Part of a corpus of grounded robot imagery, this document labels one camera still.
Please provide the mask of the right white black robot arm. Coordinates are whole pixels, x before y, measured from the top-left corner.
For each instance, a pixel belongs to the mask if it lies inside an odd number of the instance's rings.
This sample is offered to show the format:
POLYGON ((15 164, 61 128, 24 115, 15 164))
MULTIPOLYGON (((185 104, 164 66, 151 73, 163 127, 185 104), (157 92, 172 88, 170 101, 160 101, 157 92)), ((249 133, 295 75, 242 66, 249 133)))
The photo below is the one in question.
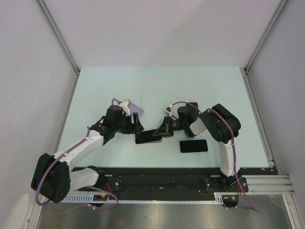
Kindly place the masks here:
POLYGON ((235 142, 239 136, 241 123, 237 117, 221 104, 201 112, 193 104, 186 103, 177 109, 174 116, 173 106, 166 108, 166 116, 162 124, 153 133, 154 136, 172 137, 175 131, 183 131, 187 138, 194 138, 204 131, 218 142, 220 152, 220 187, 224 191, 232 191, 240 179, 240 167, 237 163, 235 142))

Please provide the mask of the pink phone case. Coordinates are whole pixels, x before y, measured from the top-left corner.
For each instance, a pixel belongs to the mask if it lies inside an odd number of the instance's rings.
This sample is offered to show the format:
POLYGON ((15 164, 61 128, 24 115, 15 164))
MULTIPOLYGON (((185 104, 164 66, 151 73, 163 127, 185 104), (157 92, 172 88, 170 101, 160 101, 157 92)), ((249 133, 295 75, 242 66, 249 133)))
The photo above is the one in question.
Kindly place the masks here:
POLYGON ((161 142, 161 136, 153 136, 152 134, 137 135, 135 137, 135 144, 137 145, 153 145, 161 142))

